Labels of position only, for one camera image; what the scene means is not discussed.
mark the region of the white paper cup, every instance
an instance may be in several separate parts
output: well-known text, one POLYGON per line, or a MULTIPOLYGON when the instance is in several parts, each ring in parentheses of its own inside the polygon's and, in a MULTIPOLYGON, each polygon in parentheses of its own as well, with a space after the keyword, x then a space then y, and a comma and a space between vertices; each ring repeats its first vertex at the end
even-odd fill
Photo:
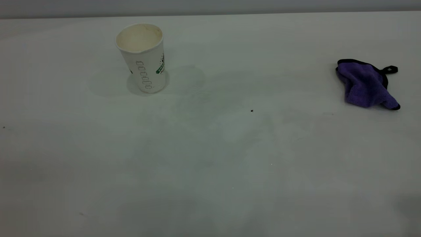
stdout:
POLYGON ((155 93, 165 87, 164 35, 159 27, 129 25, 115 37, 115 44, 141 91, 155 93))

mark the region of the purple cloth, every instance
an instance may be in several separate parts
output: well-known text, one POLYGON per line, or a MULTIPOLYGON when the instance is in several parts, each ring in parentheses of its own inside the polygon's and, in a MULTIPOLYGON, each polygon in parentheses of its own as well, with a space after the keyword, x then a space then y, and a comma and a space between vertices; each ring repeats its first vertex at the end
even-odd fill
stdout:
POLYGON ((397 73, 397 67, 379 70, 365 62, 341 59, 336 71, 345 83, 345 100, 348 103, 365 108, 382 104, 391 110, 400 109, 398 102, 387 91, 386 74, 397 73))

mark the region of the black trim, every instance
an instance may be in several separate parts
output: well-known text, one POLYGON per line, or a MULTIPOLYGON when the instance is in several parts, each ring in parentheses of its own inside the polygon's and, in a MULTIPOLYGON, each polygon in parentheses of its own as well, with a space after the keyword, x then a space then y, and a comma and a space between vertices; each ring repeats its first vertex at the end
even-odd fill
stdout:
POLYGON ((391 110, 398 110, 398 109, 400 109, 400 104, 397 104, 395 108, 391 108, 391 110))
POLYGON ((358 61, 358 60, 355 60, 355 59, 341 59, 341 60, 338 61, 338 65, 340 63, 343 63, 343 62, 355 62, 355 63, 361 64, 361 65, 371 65, 373 67, 373 69, 383 77, 382 85, 385 89, 387 89, 387 85, 389 84, 389 80, 387 79, 386 74, 392 74, 392 73, 398 72, 397 67, 395 67, 395 66, 388 66, 388 67, 383 68, 383 70, 379 70, 378 68, 374 67, 372 64, 362 62, 362 61, 358 61))

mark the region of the table surface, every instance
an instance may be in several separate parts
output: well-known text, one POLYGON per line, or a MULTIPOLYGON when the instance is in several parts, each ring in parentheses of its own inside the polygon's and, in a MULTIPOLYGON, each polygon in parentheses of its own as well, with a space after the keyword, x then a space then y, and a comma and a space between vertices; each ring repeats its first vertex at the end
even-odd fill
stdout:
POLYGON ((421 234, 421 12, 0 21, 0 235, 421 234), (136 86, 115 35, 164 32, 136 86), (395 65, 399 111, 338 59, 395 65))

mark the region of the cup rim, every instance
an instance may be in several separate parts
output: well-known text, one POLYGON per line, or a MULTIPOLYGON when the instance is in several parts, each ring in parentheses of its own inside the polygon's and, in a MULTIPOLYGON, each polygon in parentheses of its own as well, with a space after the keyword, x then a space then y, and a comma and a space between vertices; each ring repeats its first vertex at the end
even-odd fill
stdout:
POLYGON ((121 50, 121 51, 123 51, 123 52, 126 52, 126 53, 129 53, 129 54, 142 54, 142 53, 146 53, 146 52, 149 52, 149 51, 152 51, 152 50, 154 50, 155 48, 157 48, 162 42, 164 41, 164 32, 162 31, 162 29, 161 28, 159 28, 159 26, 157 26, 157 25, 155 25, 155 24, 152 24, 152 23, 134 23, 134 24, 131 24, 131 25, 128 25, 128 26, 126 26, 126 27, 124 27, 123 29, 121 29, 121 31, 115 36, 115 40, 114 40, 114 43, 115 43, 115 45, 117 46, 117 48, 119 49, 119 50, 121 50), (161 31, 161 33, 162 33, 162 37, 161 37, 161 40, 156 44, 156 45, 154 45, 152 48, 149 48, 149 49, 145 49, 145 50, 141 50, 141 51, 127 51, 127 50, 125 50, 125 49, 122 49, 120 46, 118 46, 118 44, 117 44, 117 37, 118 37, 118 35, 122 32, 122 31, 124 31, 125 29, 127 29, 127 28, 129 28, 129 27, 132 27, 132 26, 134 26, 134 25, 142 25, 142 24, 147 24, 147 25, 152 25, 152 26, 155 26, 156 28, 158 28, 160 31, 161 31))

